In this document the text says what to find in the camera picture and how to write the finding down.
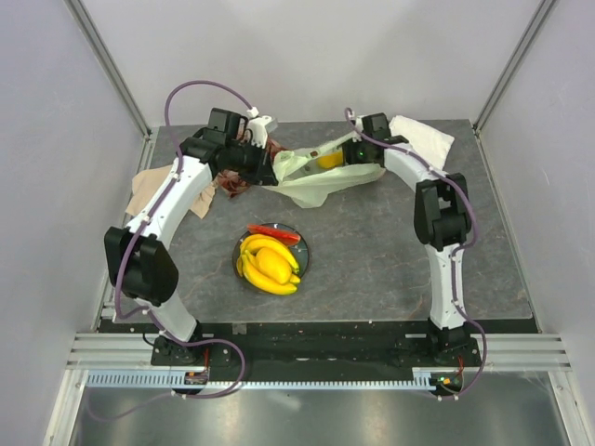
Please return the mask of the pale green plastic bag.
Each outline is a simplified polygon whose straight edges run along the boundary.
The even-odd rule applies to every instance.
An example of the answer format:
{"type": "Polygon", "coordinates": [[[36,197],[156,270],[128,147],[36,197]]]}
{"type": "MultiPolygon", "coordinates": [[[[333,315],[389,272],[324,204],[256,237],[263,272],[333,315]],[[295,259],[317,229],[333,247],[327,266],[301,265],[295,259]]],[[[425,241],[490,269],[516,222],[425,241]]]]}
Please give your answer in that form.
{"type": "Polygon", "coordinates": [[[349,132],[317,147],[278,152],[272,165],[277,185],[264,189],[289,197],[301,208],[315,208],[333,192],[377,181],[385,173],[378,164],[341,164],[332,168],[318,165],[319,158],[339,153],[354,136],[349,132]]]}

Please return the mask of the yellow banana bunch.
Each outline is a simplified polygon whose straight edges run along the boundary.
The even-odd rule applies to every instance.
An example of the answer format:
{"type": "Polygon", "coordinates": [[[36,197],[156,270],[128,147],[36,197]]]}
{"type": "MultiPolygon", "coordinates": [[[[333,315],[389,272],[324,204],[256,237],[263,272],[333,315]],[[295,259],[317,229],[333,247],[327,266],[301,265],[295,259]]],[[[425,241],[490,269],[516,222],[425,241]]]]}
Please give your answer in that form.
{"type": "Polygon", "coordinates": [[[298,261],[291,253],[289,248],[270,236],[261,234],[250,235],[240,244],[239,251],[240,253],[247,251],[250,254],[255,255],[263,248],[269,248],[281,258],[283,258],[289,264],[291,270],[293,270],[294,273],[298,274],[300,272],[298,261]]]}
{"type": "Polygon", "coordinates": [[[240,256],[236,262],[238,273],[250,284],[262,292],[272,295],[292,295],[298,290],[301,279],[296,274],[289,276],[287,283],[278,283],[262,273],[246,256],[240,256]]]}

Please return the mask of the red watermelon slice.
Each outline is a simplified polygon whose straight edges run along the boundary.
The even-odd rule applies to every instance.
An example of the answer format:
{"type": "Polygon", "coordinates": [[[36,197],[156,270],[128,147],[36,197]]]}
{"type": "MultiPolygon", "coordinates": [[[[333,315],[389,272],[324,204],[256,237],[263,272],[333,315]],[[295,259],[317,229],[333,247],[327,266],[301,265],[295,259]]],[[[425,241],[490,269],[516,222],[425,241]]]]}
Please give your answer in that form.
{"type": "Polygon", "coordinates": [[[275,226],[248,225],[247,230],[252,235],[266,235],[281,242],[285,246],[294,246],[301,241],[301,236],[291,230],[282,230],[275,226]]]}

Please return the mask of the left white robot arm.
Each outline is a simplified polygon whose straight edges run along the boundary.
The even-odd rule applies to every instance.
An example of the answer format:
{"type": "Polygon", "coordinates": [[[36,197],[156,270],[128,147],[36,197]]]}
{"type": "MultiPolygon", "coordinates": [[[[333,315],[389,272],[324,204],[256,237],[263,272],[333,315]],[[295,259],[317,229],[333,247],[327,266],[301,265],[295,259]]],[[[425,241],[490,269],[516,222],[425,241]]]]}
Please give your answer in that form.
{"type": "Polygon", "coordinates": [[[170,172],[139,214],[104,236],[114,296],[129,297],[147,311],[160,333],[174,341],[172,355],[184,365],[196,364],[205,350],[198,322],[179,297],[179,270],[169,246],[195,198],[219,173],[233,171],[258,186],[276,184],[266,149],[276,126],[256,109],[246,115],[213,109],[207,126],[179,145],[170,172]]]}

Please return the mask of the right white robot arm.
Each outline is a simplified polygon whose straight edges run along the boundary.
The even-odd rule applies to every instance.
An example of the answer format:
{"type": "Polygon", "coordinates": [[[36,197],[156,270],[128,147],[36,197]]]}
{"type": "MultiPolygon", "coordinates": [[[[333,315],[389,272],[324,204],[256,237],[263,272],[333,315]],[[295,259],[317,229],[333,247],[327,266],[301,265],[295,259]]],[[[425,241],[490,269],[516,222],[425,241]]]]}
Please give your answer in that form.
{"type": "Polygon", "coordinates": [[[449,364],[469,343],[469,316],[464,310],[462,260],[475,244],[476,217],[467,181],[449,175],[422,157],[403,136],[394,136],[384,113],[356,116],[344,111],[355,136],[342,146],[348,165],[378,164],[399,177],[414,193],[414,231],[430,262],[431,308],[426,354],[440,366],[449,364]]]}

